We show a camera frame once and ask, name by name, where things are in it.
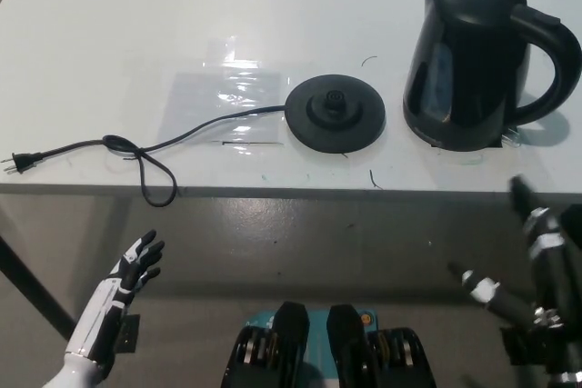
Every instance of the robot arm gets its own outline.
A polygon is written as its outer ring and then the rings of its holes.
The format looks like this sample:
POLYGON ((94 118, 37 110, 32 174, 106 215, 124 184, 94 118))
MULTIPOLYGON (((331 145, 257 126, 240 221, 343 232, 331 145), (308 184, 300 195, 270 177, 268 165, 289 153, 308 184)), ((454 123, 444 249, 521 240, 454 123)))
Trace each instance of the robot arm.
POLYGON ((138 239, 97 286, 65 350, 65 365, 45 388, 92 388, 113 367, 115 341, 135 294, 160 274, 149 269, 162 258, 156 231, 138 239))

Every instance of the gray floor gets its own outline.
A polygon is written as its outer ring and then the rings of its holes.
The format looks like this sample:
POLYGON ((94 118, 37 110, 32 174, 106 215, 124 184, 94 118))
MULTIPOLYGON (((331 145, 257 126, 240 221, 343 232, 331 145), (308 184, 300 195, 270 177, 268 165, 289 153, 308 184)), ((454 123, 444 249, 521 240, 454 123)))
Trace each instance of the gray floor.
MULTIPOLYGON (((285 299, 312 308, 356 302, 383 327, 420 335, 440 387, 536 387, 536 369, 507 363, 497 320, 465 304, 447 259, 530 291, 518 226, 500 203, 0 196, 0 232, 78 316, 99 278, 151 227, 166 239, 162 276, 135 300, 138 350, 120 355, 109 387, 214 387, 241 325, 285 299)), ((39 387, 65 341, 0 275, 0 386, 39 387)))

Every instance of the table surface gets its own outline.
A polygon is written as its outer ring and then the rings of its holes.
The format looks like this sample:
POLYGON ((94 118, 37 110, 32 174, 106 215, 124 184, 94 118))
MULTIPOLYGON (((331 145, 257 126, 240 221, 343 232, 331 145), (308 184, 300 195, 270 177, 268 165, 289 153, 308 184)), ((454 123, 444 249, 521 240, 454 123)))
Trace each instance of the table surface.
MULTIPOLYGON (((528 3, 582 35, 579 0, 528 3)), ((514 174, 540 192, 582 194, 582 86, 524 126, 519 147, 452 153, 410 132, 402 94, 423 18, 424 0, 4 0, 0 157, 104 134, 155 144, 219 114, 282 104, 307 78, 333 73, 363 79, 384 98, 386 130, 365 150, 309 150, 279 113, 223 124, 156 158, 186 195, 498 193, 514 174), (260 86, 240 88, 245 82, 233 72, 260 86), (221 95, 233 86, 243 91, 221 95), (269 144, 230 144, 237 134, 269 144)), ((527 93, 541 95, 553 73, 534 48, 527 93)), ((153 168, 147 182, 169 185, 153 168)), ((138 186, 136 163, 101 146, 0 175, 3 193, 138 193, 138 186)))

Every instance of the electric kettle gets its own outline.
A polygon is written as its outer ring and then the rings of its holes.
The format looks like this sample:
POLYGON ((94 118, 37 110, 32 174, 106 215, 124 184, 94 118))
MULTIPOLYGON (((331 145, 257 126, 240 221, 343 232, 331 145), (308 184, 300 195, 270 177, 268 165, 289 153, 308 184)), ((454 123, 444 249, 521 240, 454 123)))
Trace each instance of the electric kettle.
POLYGON ((582 71, 580 44, 560 19, 527 0, 426 0, 404 95, 410 128, 455 151, 488 147, 508 127, 554 111, 582 71), (556 75, 535 102, 519 106, 529 45, 552 59, 556 75))

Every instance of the power cord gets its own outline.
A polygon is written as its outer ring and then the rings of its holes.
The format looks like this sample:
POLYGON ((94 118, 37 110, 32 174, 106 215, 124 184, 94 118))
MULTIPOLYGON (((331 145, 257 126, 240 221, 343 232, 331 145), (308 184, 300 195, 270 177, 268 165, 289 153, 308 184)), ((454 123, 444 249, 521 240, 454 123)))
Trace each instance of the power cord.
POLYGON ((200 131, 201 129, 209 126, 210 124, 220 122, 223 120, 228 120, 237 117, 244 117, 247 115, 255 115, 255 114, 267 114, 267 113, 276 113, 278 111, 284 111, 285 106, 266 106, 264 108, 256 108, 256 109, 249 109, 248 111, 243 111, 241 113, 229 114, 229 115, 222 115, 220 117, 214 118, 208 122, 204 122, 194 129, 189 130, 188 132, 177 136, 176 138, 172 138, 171 140, 164 141, 163 143, 151 145, 149 147, 138 147, 128 139, 124 138, 123 136, 118 135, 106 135, 100 140, 89 140, 89 141, 81 141, 79 143, 73 143, 70 145, 65 145, 63 147, 59 147, 58 149, 49 150, 47 152, 39 152, 36 154, 12 154, 12 158, 5 159, 4 161, 0 161, 2 163, 13 162, 14 165, 5 169, 5 172, 8 174, 13 173, 24 173, 26 170, 36 166, 37 163, 51 158, 53 156, 57 156, 58 154, 66 154, 67 152, 71 152, 75 149, 79 149, 81 147, 88 147, 91 145, 104 145, 107 150, 110 152, 117 152, 121 154, 132 154, 133 157, 126 157, 126 160, 137 160, 139 164, 139 177, 140 177, 140 184, 142 189, 142 196, 144 197, 145 201, 155 206, 156 208, 162 208, 164 206, 168 206, 171 204, 174 199, 176 198, 178 192, 178 183, 176 177, 172 173, 172 171, 167 168, 165 165, 157 161, 155 158, 149 155, 150 152, 154 152, 156 150, 163 149, 170 145, 180 143, 184 141, 190 135, 195 134, 196 132, 200 131), (170 195, 165 199, 163 202, 154 202, 147 190, 146 185, 146 169, 144 167, 144 160, 147 162, 155 165, 164 173, 166 173, 170 179, 172 179, 172 192, 170 195))

